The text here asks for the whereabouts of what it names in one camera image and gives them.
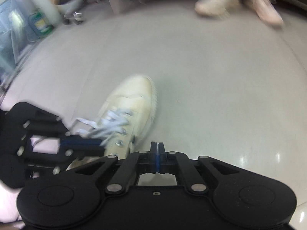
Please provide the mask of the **green fire extinguisher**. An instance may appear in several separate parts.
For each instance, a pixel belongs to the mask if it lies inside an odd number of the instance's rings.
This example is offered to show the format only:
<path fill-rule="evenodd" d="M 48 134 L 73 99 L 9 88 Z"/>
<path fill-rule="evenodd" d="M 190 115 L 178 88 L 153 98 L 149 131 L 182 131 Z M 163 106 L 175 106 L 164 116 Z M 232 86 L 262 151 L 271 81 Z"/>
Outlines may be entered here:
<path fill-rule="evenodd" d="M 28 24 L 39 39 L 45 38 L 54 30 L 54 26 L 48 22 L 45 15 L 39 10 L 28 16 Z"/>

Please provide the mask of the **white canvas sneaker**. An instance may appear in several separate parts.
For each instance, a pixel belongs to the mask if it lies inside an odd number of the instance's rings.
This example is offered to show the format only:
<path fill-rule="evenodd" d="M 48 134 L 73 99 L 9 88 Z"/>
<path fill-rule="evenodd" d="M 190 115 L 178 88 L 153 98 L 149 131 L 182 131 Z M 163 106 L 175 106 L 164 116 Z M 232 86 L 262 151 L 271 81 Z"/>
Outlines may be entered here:
<path fill-rule="evenodd" d="M 134 116 L 127 117 L 130 122 L 125 126 L 127 136 L 112 138 L 104 147 L 104 156 L 114 155 L 125 159 L 142 144 L 156 116 L 157 91 L 153 81 L 144 75 L 128 77 L 107 97 L 96 118 L 89 120 L 97 121 L 107 110 L 115 108 L 131 110 Z"/>

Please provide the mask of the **white shoelace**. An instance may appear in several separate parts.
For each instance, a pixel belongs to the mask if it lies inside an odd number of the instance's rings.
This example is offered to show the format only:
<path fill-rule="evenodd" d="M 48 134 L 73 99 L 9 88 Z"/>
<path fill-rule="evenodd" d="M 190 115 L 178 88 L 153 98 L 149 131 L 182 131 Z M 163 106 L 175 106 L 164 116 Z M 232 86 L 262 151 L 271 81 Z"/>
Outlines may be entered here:
<path fill-rule="evenodd" d="M 73 121 L 69 130 L 73 130 L 76 135 L 84 139 L 101 140 L 99 146 L 105 147 L 115 136 L 127 136 L 125 126 L 130 123 L 128 116 L 133 117 L 134 113 L 128 109 L 115 108 L 107 110 L 104 116 L 97 121 L 78 117 Z"/>

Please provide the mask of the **pink chunky sneaker right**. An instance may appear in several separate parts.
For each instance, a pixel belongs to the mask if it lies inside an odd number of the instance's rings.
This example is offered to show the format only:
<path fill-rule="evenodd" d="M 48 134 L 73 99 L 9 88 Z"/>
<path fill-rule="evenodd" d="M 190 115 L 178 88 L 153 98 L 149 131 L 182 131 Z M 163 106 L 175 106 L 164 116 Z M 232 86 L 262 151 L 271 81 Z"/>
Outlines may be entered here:
<path fill-rule="evenodd" d="M 253 10 L 259 19 L 274 28 L 281 28 L 284 25 L 283 18 L 273 6 L 275 0 L 243 0 L 245 5 Z"/>

